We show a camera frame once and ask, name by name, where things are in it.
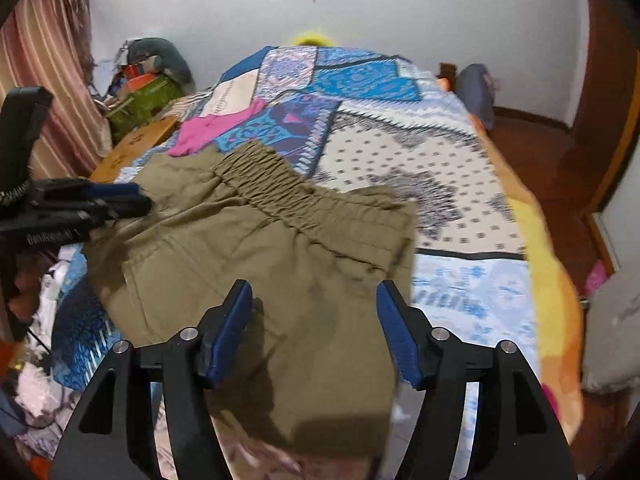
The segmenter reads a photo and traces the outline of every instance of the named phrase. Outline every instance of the baseboard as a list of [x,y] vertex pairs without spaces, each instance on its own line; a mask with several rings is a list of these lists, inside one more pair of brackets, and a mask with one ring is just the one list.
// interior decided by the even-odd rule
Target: baseboard
[[522,121],[529,121],[530,123],[544,124],[550,128],[558,128],[559,130],[569,131],[569,126],[558,119],[552,119],[551,117],[545,117],[542,115],[532,114],[531,112],[524,112],[522,110],[514,110],[514,108],[505,108],[503,106],[494,106],[495,114],[498,117],[508,117],[510,119],[520,119]]
[[597,212],[587,213],[584,215],[584,222],[587,230],[591,235],[591,239],[596,246],[596,250],[604,263],[604,268],[609,276],[612,276],[618,270],[618,260],[613,252],[603,227],[600,225],[600,214]]

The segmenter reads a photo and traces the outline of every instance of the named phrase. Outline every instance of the green box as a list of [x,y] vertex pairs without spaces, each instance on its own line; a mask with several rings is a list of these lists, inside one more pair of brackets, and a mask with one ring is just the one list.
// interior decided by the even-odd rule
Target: green box
[[148,123],[169,102],[183,97],[178,84],[165,75],[129,94],[107,115],[111,125],[111,139],[115,146],[131,130]]

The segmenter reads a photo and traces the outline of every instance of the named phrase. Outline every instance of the pile of clutter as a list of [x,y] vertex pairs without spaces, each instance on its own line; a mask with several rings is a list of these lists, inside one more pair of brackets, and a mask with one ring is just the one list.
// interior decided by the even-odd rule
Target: pile of clutter
[[117,144],[153,119],[193,85],[191,70],[176,47],[163,38],[128,40],[113,59],[96,63],[89,91],[111,125]]

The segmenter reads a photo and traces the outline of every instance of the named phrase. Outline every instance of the elastic waistband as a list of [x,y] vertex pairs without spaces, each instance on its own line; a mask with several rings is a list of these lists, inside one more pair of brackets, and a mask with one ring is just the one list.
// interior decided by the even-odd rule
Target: elastic waistband
[[389,271],[413,241],[412,204],[395,202],[380,188],[339,193],[310,184],[258,140],[210,170],[251,205],[340,256]]

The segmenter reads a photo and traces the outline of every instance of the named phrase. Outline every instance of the pink cloth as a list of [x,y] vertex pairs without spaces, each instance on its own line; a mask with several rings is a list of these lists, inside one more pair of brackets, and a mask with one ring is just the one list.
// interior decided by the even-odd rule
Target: pink cloth
[[184,156],[197,152],[205,144],[258,113],[264,105],[264,100],[258,97],[248,108],[235,114],[208,115],[185,121],[180,128],[177,144],[167,150],[167,154]]

